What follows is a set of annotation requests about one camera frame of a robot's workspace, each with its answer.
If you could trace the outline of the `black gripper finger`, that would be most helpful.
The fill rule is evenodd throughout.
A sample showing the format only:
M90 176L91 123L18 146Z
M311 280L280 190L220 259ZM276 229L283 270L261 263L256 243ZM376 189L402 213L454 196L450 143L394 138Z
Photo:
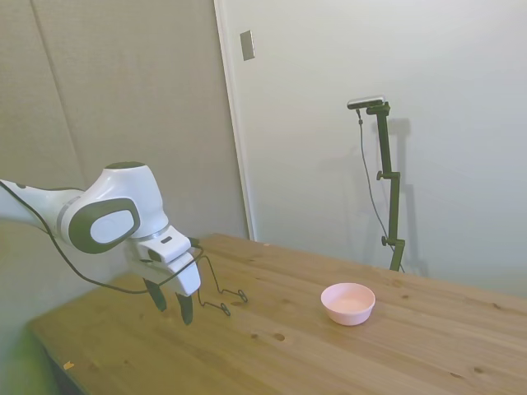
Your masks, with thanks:
M166 303L166 298L163 295L160 286L153 281L149 281L148 279L143 279L143 281L144 281L145 287L147 288L148 294L151 296L158 310L161 312L165 311L167 307L167 303Z
M190 325L194 319L194 303L191 295L175 293L180 306L180 315L185 325Z

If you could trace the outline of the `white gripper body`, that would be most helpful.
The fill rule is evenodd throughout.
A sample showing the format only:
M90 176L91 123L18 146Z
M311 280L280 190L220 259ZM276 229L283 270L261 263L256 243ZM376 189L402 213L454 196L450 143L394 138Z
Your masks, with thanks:
M143 279L163 283L181 295L192 295L201 286L188 240L169 240L165 244L159 240L129 240L125 248L132 272Z

